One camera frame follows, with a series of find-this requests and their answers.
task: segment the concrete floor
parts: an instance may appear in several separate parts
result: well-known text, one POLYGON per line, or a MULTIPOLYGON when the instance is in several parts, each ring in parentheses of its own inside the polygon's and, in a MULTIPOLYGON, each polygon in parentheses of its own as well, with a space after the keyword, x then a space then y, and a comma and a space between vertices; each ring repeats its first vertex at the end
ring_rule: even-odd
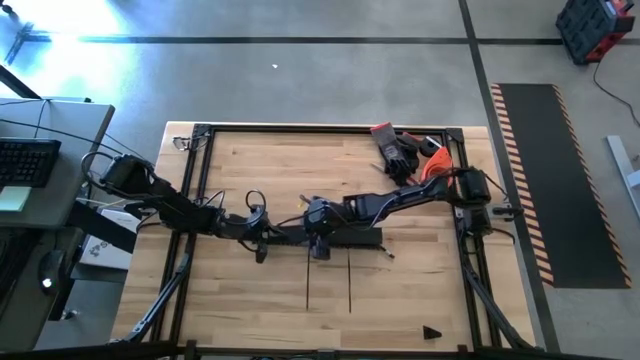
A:
MULTIPOLYGON (((479 38, 558 37, 553 24, 561 1, 467 2, 479 38)), ((22 22, 11 25, 0 16, 0 50, 8 51, 27 20, 34 31, 57 35, 51 43, 25 42, 11 70, 41 95, 87 96, 115 105, 110 134, 150 160, 167 121, 488 125, 468 45, 188 43, 214 36, 463 38, 456 1, 14 3, 22 22), (87 43, 73 36, 87 34, 181 37, 172 42, 183 43, 87 43)), ((640 38, 640 26, 628 37, 640 38)), ((480 46, 480 53, 489 82, 561 88, 631 276, 640 281, 640 222, 603 141, 621 135, 630 154, 640 153, 640 128, 627 109, 592 84, 594 66, 574 66, 561 46, 480 46)), ((639 56, 638 45, 618 46, 598 74, 636 108, 639 56)), ((83 284, 70 305, 95 304, 96 291, 120 289, 83 284)), ((546 295, 563 352, 637 358, 637 287, 547 289, 546 295)), ((39 347, 106 341, 113 322, 107 314, 115 312, 118 296, 102 298, 100 306, 110 310, 85 311, 66 327, 47 326, 39 347)))

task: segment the table leg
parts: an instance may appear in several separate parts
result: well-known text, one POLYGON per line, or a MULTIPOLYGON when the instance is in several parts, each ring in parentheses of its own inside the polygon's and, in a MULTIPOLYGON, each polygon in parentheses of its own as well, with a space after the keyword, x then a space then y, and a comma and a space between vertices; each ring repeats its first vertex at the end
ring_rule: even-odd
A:
POLYGON ((136 244, 136 234, 133 231, 116 224, 78 201, 73 204, 67 224, 78 227, 118 249, 133 253, 136 244))

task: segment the wooden tabletop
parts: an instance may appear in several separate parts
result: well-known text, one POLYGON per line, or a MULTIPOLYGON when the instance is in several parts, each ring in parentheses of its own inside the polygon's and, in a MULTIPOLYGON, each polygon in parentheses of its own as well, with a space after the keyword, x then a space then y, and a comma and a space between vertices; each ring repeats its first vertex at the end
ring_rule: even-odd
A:
MULTIPOLYGON (((165 130, 156 169, 174 187, 182 182, 187 153, 171 139, 187 137, 192 129, 193 123, 170 122, 165 130)), ((469 164, 497 179, 487 129, 462 129, 469 164)), ((224 189, 227 211, 245 215, 245 193, 260 189, 275 223, 302 213, 300 194, 340 201, 344 195, 395 189, 372 162, 381 159, 368 135, 218 132, 205 196, 224 189)), ((199 165, 191 197, 198 175, 199 165)), ((495 188, 492 195, 494 202, 502 200, 495 188)), ((305 248, 271 246, 264 264, 256 264, 254 255, 234 241, 198 236, 180 343, 195 339, 203 347, 254 349, 472 348, 450 206, 406 209, 378 226, 395 259, 378 251, 333 249, 331 260, 312 260, 308 310, 305 248), (442 338, 424 340, 423 325, 442 332, 442 338)), ((169 237, 161 227, 146 228, 138 236, 112 338, 126 335, 156 298, 169 237)), ((485 251, 496 303, 533 344, 512 240, 492 234, 485 238, 485 251)), ((165 339, 174 300, 164 321, 165 339)), ((483 343, 489 344, 486 313, 477 302, 483 343)))

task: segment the green sticky note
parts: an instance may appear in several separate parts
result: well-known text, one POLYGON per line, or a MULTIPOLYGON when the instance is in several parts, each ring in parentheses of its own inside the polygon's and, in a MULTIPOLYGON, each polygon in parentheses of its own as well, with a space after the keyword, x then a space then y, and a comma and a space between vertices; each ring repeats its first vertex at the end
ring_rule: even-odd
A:
POLYGON ((22 211, 30 193, 30 187, 5 186, 0 192, 0 211, 22 211))

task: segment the black floor line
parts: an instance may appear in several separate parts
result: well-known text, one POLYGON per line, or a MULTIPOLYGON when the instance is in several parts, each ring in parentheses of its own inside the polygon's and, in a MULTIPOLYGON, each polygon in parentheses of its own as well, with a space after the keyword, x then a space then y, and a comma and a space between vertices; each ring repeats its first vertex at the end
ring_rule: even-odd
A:
MULTIPOLYGON (((74 38, 78 42, 105 44, 467 44, 456 37, 319 37, 319 36, 125 36, 90 35, 74 38)), ((31 33, 29 42, 53 42, 55 34, 31 33)))
MULTIPOLYGON (((25 42, 53 42, 57 33, 26 31, 25 42)), ((466 37, 376 37, 376 36, 130 36, 117 34, 80 35, 78 42, 101 44, 402 44, 461 45, 466 37)), ((558 38, 476 38, 480 45, 562 45, 558 38)), ((640 45, 640 39, 622 39, 619 45, 640 45)))
MULTIPOLYGON (((462 12, 462 21, 464 23, 464 28, 467 32, 467 37, 469 38, 469 51, 471 52, 473 67, 478 79, 478 86, 480 88, 482 102, 484 104, 485 112, 489 120, 489 129, 493 138, 494 148, 496 149, 498 162, 500 163, 500 169, 502 170, 502 173, 504 175, 503 178, 505 187, 508 194, 510 195, 510 200, 514 203, 514 205, 520 206, 520 201, 516 196, 516 184, 513 179, 513 174, 511 173, 506 147, 500 133, 498 118, 493 109, 493 100, 491 98, 491 92, 489 90, 489 82, 487 80, 487 74, 485 72, 484 65, 482 64, 480 48, 478 45, 478 40, 476 38, 475 30, 473 28, 471 13, 469 12, 469 5, 467 4, 467 0, 458 0, 458 4, 460 5, 460 11, 462 12)), ((515 223, 516 229, 518 231, 518 236, 528 236, 523 218, 519 217, 518 220, 515 221, 515 223)), ((529 283, 531 285, 531 292, 533 293, 533 298, 538 313, 538 319, 540 322, 540 328, 542 331, 542 337, 544 339, 546 349, 550 352, 560 352, 558 337, 556 335, 555 328, 553 327, 551 310, 549 309, 549 303, 547 302, 547 297, 544 293, 542 280, 540 279, 540 274, 538 273, 538 267, 535 261, 533 247, 531 246, 531 244, 523 241, 520 242, 520 248, 522 250, 525 267, 527 269, 527 275, 529 277, 529 283)))

